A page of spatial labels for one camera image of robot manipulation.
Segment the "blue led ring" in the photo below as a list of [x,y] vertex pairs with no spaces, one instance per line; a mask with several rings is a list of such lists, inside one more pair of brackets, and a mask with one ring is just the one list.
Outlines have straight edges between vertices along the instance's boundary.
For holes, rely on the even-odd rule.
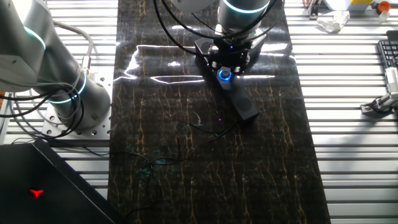
[[[85,86],[86,86],[86,79],[87,79],[87,77],[86,77],[86,75],[85,74],[83,74],[84,76],[85,76],[85,81],[83,82],[83,85],[81,86],[81,88],[80,88],[80,90],[77,92],[79,95],[80,95],[80,93],[82,93],[82,91],[83,91],[83,89],[85,88]],[[67,100],[64,100],[64,101],[50,101],[50,100],[47,100],[49,103],[56,103],[56,104],[60,104],[60,103],[66,103],[66,102],[69,102],[69,101],[71,101],[71,99],[75,99],[77,97],[77,95],[75,95],[75,96],[73,96],[73,97],[71,97],[70,99],[67,99]]]
[[235,6],[233,6],[231,3],[229,3],[227,0],[223,0],[224,3],[231,8],[232,10],[236,11],[236,12],[240,12],[240,13],[245,13],[245,14],[252,14],[252,13],[256,13],[256,12],[261,12],[263,10],[265,10],[268,7],[269,1],[267,2],[267,4],[265,6],[262,6],[259,9],[253,9],[253,10],[245,10],[245,9],[240,9],[237,8]]
[[229,72],[229,76],[228,76],[228,77],[223,78],[223,77],[221,76],[221,75],[223,74],[223,71],[224,71],[224,70],[220,70],[220,71],[218,72],[218,77],[219,77],[220,79],[224,80],[224,81],[229,81],[229,80],[231,79],[231,77],[232,77],[232,72]]

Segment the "white plastic object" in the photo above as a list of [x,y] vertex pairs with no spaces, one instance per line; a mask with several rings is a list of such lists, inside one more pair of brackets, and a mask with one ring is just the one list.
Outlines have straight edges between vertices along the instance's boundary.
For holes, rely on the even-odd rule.
[[380,16],[379,16],[379,22],[380,23],[385,22],[388,19],[388,17],[390,17],[390,12],[389,11],[383,11],[380,14]]
[[339,33],[350,18],[349,11],[335,11],[333,20],[319,18],[318,24],[329,33]]
[[183,12],[199,12],[216,0],[172,0],[177,9]]

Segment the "mounting plate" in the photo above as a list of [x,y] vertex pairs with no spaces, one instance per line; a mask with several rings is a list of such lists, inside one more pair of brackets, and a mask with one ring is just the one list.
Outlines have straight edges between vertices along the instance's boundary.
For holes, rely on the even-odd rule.
[[[95,82],[103,85],[106,91],[109,94],[109,97],[112,99],[112,89],[113,89],[113,73],[111,74],[95,74],[92,73],[89,76],[90,79]],[[58,119],[58,116],[54,110],[54,107],[49,103],[47,107],[47,113],[45,117],[55,123],[60,123],[61,121]],[[47,133],[51,136],[57,136],[62,133],[63,130],[66,130],[67,127],[65,125],[54,125],[49,123],[48,121],[44,121],[43,125],[43,133]],[[83,131],[74,131],[69,135],[59,138],[63,140],[109,140],[111,133],[111,109],[108,111],[107,117],[94,128],[90,128]]]

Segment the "gray robot arm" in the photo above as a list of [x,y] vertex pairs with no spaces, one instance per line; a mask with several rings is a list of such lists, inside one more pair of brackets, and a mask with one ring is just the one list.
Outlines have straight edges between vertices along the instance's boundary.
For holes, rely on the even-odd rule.
[[[108,114],[108,93],[87,76],[62,43],[47,5],[42,0],[0,0],[0,91],[33,88],[42,94],[60,88],[60,83],[75,86],[84,105],[77,129],[96,126]],[[63,90],[49,103],[62,122],[75,114],[71,96]]]

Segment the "metal bracket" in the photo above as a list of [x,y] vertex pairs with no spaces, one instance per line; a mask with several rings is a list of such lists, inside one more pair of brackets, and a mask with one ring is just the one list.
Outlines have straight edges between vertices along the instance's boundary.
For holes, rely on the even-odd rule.
[[311,20],[318,19],[318,11],[322,0],[312,0],[310,6],[308,7],[308,15]]

